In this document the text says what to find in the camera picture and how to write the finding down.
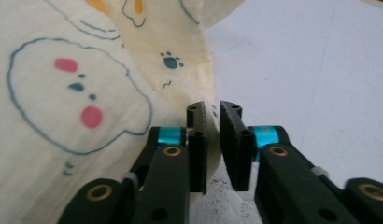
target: paw print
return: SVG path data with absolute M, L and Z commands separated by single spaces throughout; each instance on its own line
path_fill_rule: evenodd
M 176 69 L 179 65 L 180 67 L 183 67 L 184 64 L 180 61 L 178 57 L 172 57 L 171 52 L 166 52 L 166 56 L 163 53 L 160 53 L 163 56 L 164 64 L 169 69 Z

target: brass screw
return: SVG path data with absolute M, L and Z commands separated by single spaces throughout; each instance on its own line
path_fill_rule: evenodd
M 97 185 L 87 192 L 87 199 L 91 202 L 99 202 L 109 197 L 112 191 L 113 188 L 109 185 Z
M 369 198 L 383 202 L 383 189 L 371 184 L 360 184 L 360 191 Z
M 178 156 L 182 151 L 178 147 L 168 147 L 164 150 L 165 156 Z
M 283 147 L 270 147 L 268 149 L 271 153 L 273 153 L 276 156 L 287 156 L 288 150 Z

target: white surface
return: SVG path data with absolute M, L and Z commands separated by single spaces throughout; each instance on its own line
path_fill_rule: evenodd
M 218 98 L 243 106 L 246 125 L 283 126 L 340 188 L 383 183 L 382 3 L 247 0 L 207 36 Z M 248 200 L 225 178 L 221 166 L 191 223 L 260 222 L 246 218 L 254 187 Z

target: cloth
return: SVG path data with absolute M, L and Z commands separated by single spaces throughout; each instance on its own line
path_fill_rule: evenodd
M 0 223 L 55 223 L 86 183 L 123 179 L 151 126 L 185 126 L 199 101 L 212 176 L 204 23 L 241 2 L 0 1 Z

